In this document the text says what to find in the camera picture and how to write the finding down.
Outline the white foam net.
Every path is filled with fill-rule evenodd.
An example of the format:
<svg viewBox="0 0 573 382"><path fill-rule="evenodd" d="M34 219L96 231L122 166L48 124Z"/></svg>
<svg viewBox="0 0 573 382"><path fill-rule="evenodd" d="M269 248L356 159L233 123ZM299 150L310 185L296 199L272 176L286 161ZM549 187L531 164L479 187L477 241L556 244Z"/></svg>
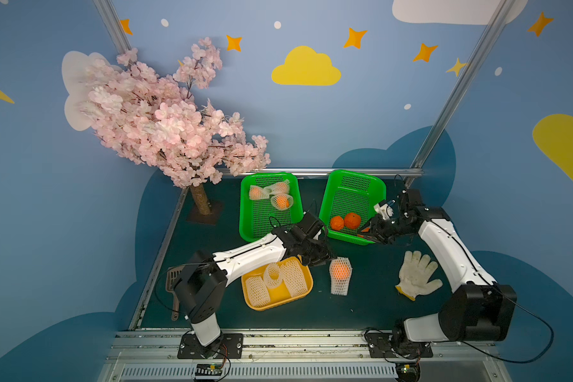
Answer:
<svg viewBox="0 0 573 382"><path fill-rule="evenodd" d="M268 264L262 277L267 289L273 290L283 282L280 266L277 263Z"/></svg>
<svg viewBox="0 0 573 382"><path fill-rule="evenodd" d="M269 291L264 280L259 276L253 276L245 281L246 294L248 301L253 307L265 307L271 302Z"/></svg>
<svg viewBox="0 0 573 382"><path fill-rule="evenodd" d="M287 259L279 266L280 275L292 298L301 296L308 291L302 266L297 259Z"/></svg>

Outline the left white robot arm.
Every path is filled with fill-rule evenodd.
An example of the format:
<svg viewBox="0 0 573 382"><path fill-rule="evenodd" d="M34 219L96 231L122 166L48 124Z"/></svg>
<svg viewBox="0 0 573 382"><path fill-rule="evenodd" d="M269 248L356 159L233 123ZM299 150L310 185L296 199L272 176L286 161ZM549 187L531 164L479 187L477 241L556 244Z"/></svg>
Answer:
<svg viewBox="0 0 573 382"><path fill-rule="evenodd" d="M208 347L221 337L216 313L230 283L290 257L311 267L334 258L328 229L317 216L305 213L299 223L275 227L261 239L232 250L194 253L173 281L172 289L198 343Z"/></svg>

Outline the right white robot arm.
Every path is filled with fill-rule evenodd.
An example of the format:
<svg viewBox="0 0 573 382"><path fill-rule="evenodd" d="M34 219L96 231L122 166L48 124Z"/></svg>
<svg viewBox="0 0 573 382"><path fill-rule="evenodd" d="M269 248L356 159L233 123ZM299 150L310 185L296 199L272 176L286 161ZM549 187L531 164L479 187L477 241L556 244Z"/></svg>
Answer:
<svg viewBox="0 0 573 382"><path fill-rule="evenodd" d="M443 208L425 205L417 189L404 190L397 200L398 209L387 201L376 204L374 215L359 227L358 235L379 244L419 236L431 254L407 251L396 289L410 300L431 294L441 286L431 277L442 268L452 291L438 313L404 320L398 339L412 343L505 340L517 301L514 289L498 284L474 259Z"/></svg>

